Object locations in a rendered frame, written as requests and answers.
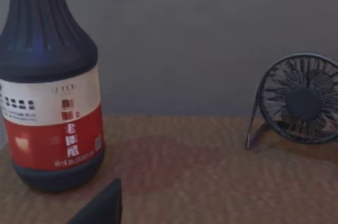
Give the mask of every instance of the bottle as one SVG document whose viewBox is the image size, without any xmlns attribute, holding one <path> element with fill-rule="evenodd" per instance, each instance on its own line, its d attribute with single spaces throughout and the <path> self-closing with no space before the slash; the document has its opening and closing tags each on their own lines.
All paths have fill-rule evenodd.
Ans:
<svg viewBox="0 0 338 224">
<path fill-rule="evenodd" d="M 104 159 L 98 50 L 65 0 L 10 0 L 0 94 L 12 165 L 31 188 L 70 190 Z"/>
</svg>

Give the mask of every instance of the wooden table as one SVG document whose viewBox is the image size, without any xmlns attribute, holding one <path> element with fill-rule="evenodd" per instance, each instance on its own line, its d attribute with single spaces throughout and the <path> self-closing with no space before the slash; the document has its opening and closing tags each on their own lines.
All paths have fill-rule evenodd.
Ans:
<svg viewBox="0 0 338 224">
<path fill-rule="evenodd" d="M 245 118 L 106 117 L 99 174 L 57 195 L 23 184 L 4 148 L 0 223 L 64 224 L 120 177 L 123 224 L 336 224 L 338 147 L 270 132 L 246 151 L 247 125 Z"/>
</svg>

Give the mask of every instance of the bottle base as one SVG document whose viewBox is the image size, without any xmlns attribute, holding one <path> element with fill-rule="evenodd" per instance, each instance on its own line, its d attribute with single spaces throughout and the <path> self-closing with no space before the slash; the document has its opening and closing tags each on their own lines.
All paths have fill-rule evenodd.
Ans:
<svg viewBox="0 0 338 224">
<path fill-rule="evenodd" d="M 58 193 L 79 187 L 91 180 L 99 171 L 105 157 L 105 148 L 89 162 L 61 171 L 40 171 L 16 165 L 16 174 L 33 190 Z"/>
</svg>

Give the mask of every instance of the fan frame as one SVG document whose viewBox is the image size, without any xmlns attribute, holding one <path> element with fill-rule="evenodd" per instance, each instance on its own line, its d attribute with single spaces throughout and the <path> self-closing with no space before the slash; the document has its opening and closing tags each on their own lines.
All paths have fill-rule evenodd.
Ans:
<svg viewBox="0 0 338 224">
<path fill-rule="evenodd" d="M 254 103 L 254 106 L 253 106 L 253 111 L 252 111 L 252 114 L 251 114 L 251 120 L 250 120 L 250 126 L 249 126 L 249 132 L 248 132 L 248 135 L 247 135 L 247 149 L 251 148 L 251 145 L 257 140 L 257 137 L 259 136 L 259 134 L 262 134 L 264 131 L 266 131 L 270 128 L 272 128 L 281 137 L 286 138 L 287 140 L 292 141 L 292 142 L 297 143 L 297 144 L 305 144 L 305 145 L 324 144 L 324 143 L 327 143 L 327 142 L 334 141 L 335 139 L 338 138 L 338 132 L 337 132 L 337 133 L 330 134 L 327 137 L 319 138 L 316 141 L 301 141 L 301 140 L 298 140 L 299 137 L 292 136 L 291 134 L 284 131 L 285 130 L 285 128 L 283 128 L 284 122 L 273 120 L 273 118 L 265 110 L 262 94 L 263 94 L 264 86 L 265 86 L 265 83 L 266 83 L 266 81 L 269 77 L 270 72 L 272 71 L 272 69 L 274 67 L 278 66 L 279 64 L 283 63 L 284 61 L 290 60 L 290 59 L 298 59 L 298 58 L 318 59 L 318 60 L 321 60 L 322 62 L 329 63 L 329 64 L 331 64 L 331 66 L 338 69 L 338 63 L 334 62 L 333 60 L 328 59 L 328 58 L 326 58 L 322 55 L 316 54 L 316 53 L 307 53 L 307 52 L 294 53 L 294 54 L 285 56 L 285 57 L 277 60 L 274 64 L 272 64 L 269 67 L 269 69 L 264 73 L 264 75 L 263 75 L 263 77 L 262 77 L 262 79 L 261 79 L 261 81 L 258 84 L 257 89 L 256 89 L 255 103 Z M 251 128 L 252 128 L 252 123 L 253 123 L 254 116 L 255 116 L 255 113 L 256 113 L 256 109 L 257 109 L 258 106 L 259 106 L 260 113 L 261 113 L 265 123 L 261 126 L 261 128 L 259 128 L 257 130 L 255 136 L 251 139 L 250 138 L 250 131 L 251 131 Z"/>
</svg>

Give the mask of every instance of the small black fan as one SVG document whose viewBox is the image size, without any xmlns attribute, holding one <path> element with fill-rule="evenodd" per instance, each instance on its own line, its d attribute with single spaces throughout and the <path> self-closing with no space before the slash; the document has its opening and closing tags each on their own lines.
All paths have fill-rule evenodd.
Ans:
<svg viewBox="0 0 338 224">
<path fill-rule="evenodd" d="M 265 123 L 250 136 L 257 107 Z M 297 53 L 277 61 L 257 86 L 247 149 L 267 129 L 301 144 L 338 137 L 338 64 L 321 55 Z"/>
</svg>

